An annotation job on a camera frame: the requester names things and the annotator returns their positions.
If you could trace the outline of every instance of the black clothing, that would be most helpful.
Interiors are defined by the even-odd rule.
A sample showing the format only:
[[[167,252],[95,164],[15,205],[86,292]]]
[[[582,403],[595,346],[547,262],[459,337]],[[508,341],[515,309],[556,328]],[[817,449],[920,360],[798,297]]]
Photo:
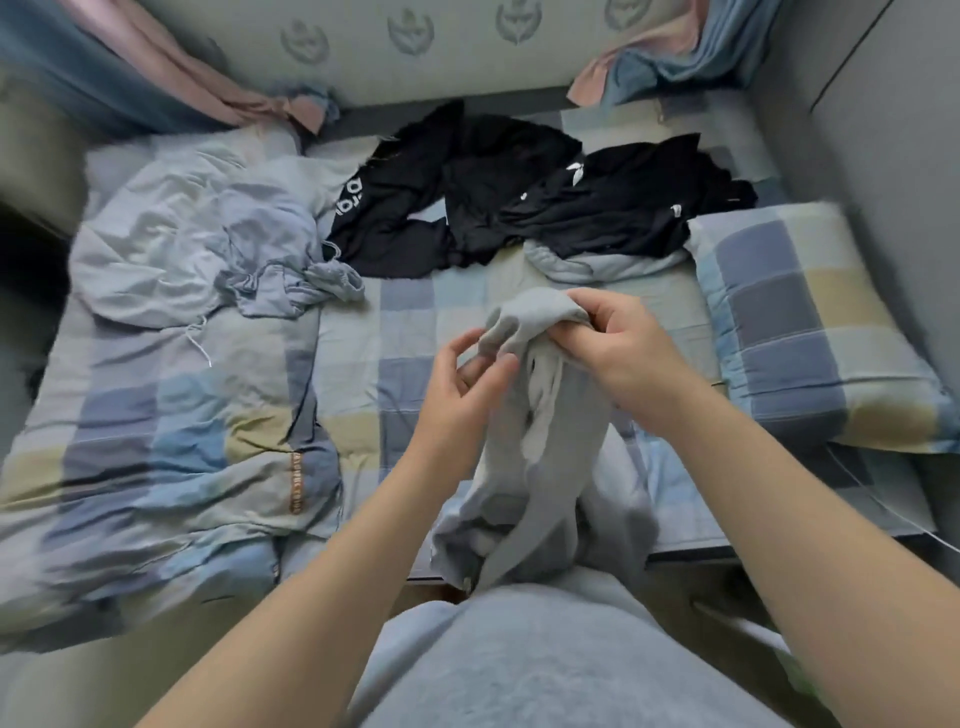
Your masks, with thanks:
[[[578,253],[666,257],[698,215],[753,207],[749,182],[733,180],[704,153],[700,135],[608,147],[588,155],[582,176],[561,169],[502,207],[502,233],[532,238],[561,258]]]
[[[488,263],[514,239],[490,227],[496,211],[580,150],[556,129],[445,104],[377,146],[344,186],[330,240],[361,276]],[[441,197],[449,224],[407,219]]]

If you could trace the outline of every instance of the pink fabric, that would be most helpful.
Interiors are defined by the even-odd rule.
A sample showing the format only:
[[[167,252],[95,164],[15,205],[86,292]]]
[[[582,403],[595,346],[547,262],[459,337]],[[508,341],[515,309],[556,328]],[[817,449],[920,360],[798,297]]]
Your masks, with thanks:
[[[591,107],[603,98],[607,74],[617,54],[624,48],[639,47],[650,53],[680,55],[689,53],[700,42],[707,22],[709,0],[689,0],[686,12],[656,28],[651,28],[593,59],[573,80],[566,98],[578,107]]]
[[[167,93],[214,119],[243,126],[267,118],[293,118],[317,133],[322,106],[307,96],[270,98],[247,91],[186,53],[134,0],[60,0],[88,33]]]

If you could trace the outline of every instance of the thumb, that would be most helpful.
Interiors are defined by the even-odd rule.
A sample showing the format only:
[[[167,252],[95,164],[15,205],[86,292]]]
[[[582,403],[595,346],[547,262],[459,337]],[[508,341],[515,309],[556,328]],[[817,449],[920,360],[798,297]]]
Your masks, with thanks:
[[[478,407],[490,411],[500,403],[500,398],[507,391],[510,382],[514,380],[520,368],[520,360],[516,354],[508,353],[497,360],[484,372],[477,383],[464,396],[470,407]]]
[[[554,324],[547,330],[547,334],[561,349],[588,365],[602,348],[603,337],[606,335],[585,324],[575,324],[572,321]]]

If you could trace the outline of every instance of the embossed wallpaper pattern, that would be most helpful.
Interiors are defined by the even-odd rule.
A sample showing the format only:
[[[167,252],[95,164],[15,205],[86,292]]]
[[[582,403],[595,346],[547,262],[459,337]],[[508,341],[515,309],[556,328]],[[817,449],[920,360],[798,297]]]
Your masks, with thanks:
[[[141,0],[191,53],[264,91],[345,106],[565,85],[684,0]]]

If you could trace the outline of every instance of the plaid pillow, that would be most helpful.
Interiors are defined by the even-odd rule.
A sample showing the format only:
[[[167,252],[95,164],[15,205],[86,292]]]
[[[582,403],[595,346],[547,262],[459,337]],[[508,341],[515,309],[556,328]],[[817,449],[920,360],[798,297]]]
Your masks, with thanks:
[[[730,399],[792,445],[960,452],[960,415],[880,300],[842,211],[690,221]]]

